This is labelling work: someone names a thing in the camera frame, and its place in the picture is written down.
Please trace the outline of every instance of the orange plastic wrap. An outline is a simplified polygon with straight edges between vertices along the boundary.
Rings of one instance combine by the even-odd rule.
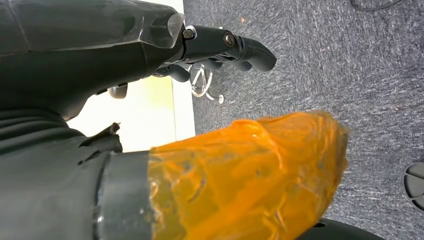
[[[347,141],[329,113],[299,112],[153,148],[153,239],[294,240],[329,206]]]

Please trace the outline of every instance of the metal screw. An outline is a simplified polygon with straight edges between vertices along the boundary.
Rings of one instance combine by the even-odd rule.
[[[223,104],[224,103],[224,95],[222,95],[222,94],[219,95],[218,103],[219,104]]]
[[[195,37],[195,33],[194,33],[192,30],[190,30],[190,29],[186,29],[186,30],[184,30],[184,31],[182,32],[182,36],[183,36],[185,39],[192,39],[192,38],[194,38],[194,37]]]
[[[224,43],[229,48],[231,48],[232,46],[234,46],[234,36],[231,33],[227,32],[224,35]]]

